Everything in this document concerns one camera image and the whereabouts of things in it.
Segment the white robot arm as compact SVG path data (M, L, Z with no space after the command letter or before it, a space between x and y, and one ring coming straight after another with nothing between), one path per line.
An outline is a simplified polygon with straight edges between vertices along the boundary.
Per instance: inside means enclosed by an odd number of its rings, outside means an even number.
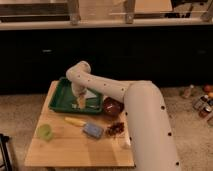
M79 97L93 89L124 104L133 152L131 171L182 171L164 98L151 81L118 81L91 74L86 61L66 71Z

